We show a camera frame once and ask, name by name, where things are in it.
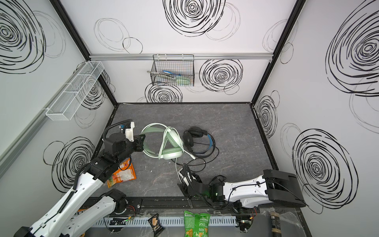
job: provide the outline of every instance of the green object in basket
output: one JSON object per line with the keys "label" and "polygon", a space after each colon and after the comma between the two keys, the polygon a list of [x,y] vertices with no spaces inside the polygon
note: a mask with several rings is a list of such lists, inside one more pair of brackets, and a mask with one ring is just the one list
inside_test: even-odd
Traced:
{"label": "green object in basket", "polygon": [[184,211],[185,237],[208,237],[210,214]]}

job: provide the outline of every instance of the table surface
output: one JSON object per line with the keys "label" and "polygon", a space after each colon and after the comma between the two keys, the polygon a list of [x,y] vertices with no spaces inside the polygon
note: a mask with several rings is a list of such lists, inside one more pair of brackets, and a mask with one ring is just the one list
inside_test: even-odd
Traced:
{"label": "table surface", "polygon": [[[209,183],[219,174],[224,175],[227,182],[244,181],[263,174],[264,169],[272,169],[249,104],[123,104],[119,106],[112,123],[125,119],[135,122],[134,135],[153,122],[176,128],[180,136],[192,126],[212,134],[220,153],[203,171],[197,173],[203,183]],[[108,136],[114,132],[119,132],[119,128],[109,130]],[[145,142],[150,149],[159,151],[162,135],[151,133],[146,136]],[[194,141],[209,144],[207,137],[195,138]],[[195,144],[194,151],[206,147]],[[185,154],[177,162],[190,160],[190,156]],[[132,164],[137,179],[115,184],[112,188],[124,192],[126,196],[183,196],[177,186],[180,181],[175,163],[171,160],[158,160],[143,152],[135,152],[132,154]],[[104,184],[92,196],[99,196],[108,190]]]}

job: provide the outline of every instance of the wire basket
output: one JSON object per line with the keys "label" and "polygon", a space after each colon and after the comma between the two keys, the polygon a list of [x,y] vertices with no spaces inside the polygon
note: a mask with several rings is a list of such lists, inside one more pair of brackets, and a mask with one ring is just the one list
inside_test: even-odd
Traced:
{"label": "wire basket", "polygon": [[46,116],[53,121],[71,120],[103,70],[104,66],[100,61],[86,62],[75,72],[68,86],[46,112]]}
{"label": "wire basket", "polygon": [[175,86],[194,86],[194,55],[171,54],[153,55],[153,66],[150,73],[151,82],[168,83]]}

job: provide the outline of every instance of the orange snack bag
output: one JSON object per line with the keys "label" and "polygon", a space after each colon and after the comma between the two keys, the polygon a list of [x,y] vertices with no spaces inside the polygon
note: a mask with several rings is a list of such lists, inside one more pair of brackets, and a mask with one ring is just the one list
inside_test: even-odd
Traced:
{"label": "orange snack bag", "polygon": [[134,172],[133,163],[130,164],[129,168],[124,170],[126,167],[128,167],[130,162],[130,159],[122,162],[120,164],[120,168],[116,172],[112,174],[112,176],[106,181],[108,188],[112,187],[116,183],[121,183],[124,181],[134,180],[136,179],[136,173]]}

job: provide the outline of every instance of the white wire basket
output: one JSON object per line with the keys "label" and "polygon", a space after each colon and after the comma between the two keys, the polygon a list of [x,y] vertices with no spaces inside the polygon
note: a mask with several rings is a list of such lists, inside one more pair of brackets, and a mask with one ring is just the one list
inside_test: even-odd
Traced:
{"label": "white wire basket", "polygon": [[100,61],[86,62],[48,109],[46,116],[53,121],[71,120],[103,70]]}

